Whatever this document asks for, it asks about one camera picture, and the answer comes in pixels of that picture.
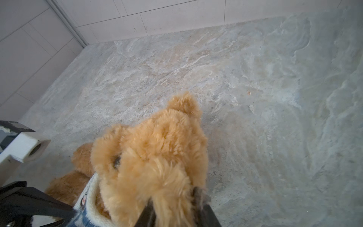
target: teddy bear head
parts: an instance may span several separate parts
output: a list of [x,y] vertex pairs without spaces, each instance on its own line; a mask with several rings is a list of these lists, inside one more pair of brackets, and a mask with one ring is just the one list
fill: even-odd
[[207,138],[189,93],[142,123],[115,125],[93,144],[91,162],[112,221],[133,227],[151,201],[157,227],[194,226],[192,192],[204,188]]

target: fur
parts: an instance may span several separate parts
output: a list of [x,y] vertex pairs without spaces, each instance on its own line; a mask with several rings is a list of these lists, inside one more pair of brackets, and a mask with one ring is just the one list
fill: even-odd
[[72,163],[74,168],[91,178],[94,175],[94,170],[91,164],[91,149],[93,143],[85,143],[73,153]]
[[89,180],[88,176],[73,170],[63,177],[52,180],[45,193],[56,200],[74,206]]
[[91,163],[115,224],[133,227],[151,199],[157,227],[194,226],[192,191],[205,187],[208,168],[201,114],[185,93],[137,126],[113,126],[94,142]]

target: knitted sweater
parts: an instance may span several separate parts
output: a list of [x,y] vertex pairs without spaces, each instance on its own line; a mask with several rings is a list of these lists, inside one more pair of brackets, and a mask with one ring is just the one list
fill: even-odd
[[98,175],[94,174],[74,205],[77,213],[67,227],[116,227],[110,219],[97,211],[95,203],[99,192],[98,183]]

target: marble floor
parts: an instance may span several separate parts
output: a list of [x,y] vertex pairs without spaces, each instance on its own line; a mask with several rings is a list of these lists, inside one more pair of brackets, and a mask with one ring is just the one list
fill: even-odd
[[87,46],[20,120],[52,139],[11,180],[45,189],[113,123],[189,90],[223,227],[363,226],[363,10]]

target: wall tile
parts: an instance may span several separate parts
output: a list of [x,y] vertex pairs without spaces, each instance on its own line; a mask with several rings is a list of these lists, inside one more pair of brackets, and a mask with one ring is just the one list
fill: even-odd
[[75,58],[76,55],[71,49],[67,45],[64,46],[17,93],[32,102],[37,101]]
[[14,93],[0,106],[0,120],[18,121],[32,105],[31,101]]
[[141,13],[148,35],[223,25],[225,0],[197,0]]
[[99,43],[96,36],[91,31],[89,25],[84,25],[84,26],[78,27],[77,29],[89,45]]
[[126,12],[130,15],[179,3],[185,3],[188,2],[188,0],[122,0],[122,2],[125,6]]
[[99,42],[147,36],[140,14],[89,25]]
[[340,0],[226,0],[225,24],[336,8]]
[[49,59],[48,54],[23,29],[0,42],[0,104]]
[[58,18],[52,9],[48,9],[30,24],[54,47],[59,51],[66,45],[73,35],[69,32],[63,22]]
[[30,35],[30,37],[32,37],[41,47],[43,47],[43,49],[47,51],[48,54],[54,56],[57,53],[56,49],[54,49],[54,47],[52,47],[52,45],[46,41],[45,38],[40,35],[39,32],[37,32],[37,30],[35,30],[35,28],[30,23],[24,25],[22,29],[24,29],[24,31]]
[[76,55],[78,56],[82,50],[83,50],[83,47],[80,45],[80,43],[75,39],[71,39],[71,41],[69,41],[67,43],[67,46],[69,47],[69,49]]
[[0,1],[0,40],[48,8],[48,3],[45,0]]
[[120,13],[120,16],[121,17],[127,16],[127,12],[125,10],[122,0],[113,0],[113,1],[117,7],[118,12]]
[[120,16],[113,0],[60,0],[58,1],[76,26],[92,24]]

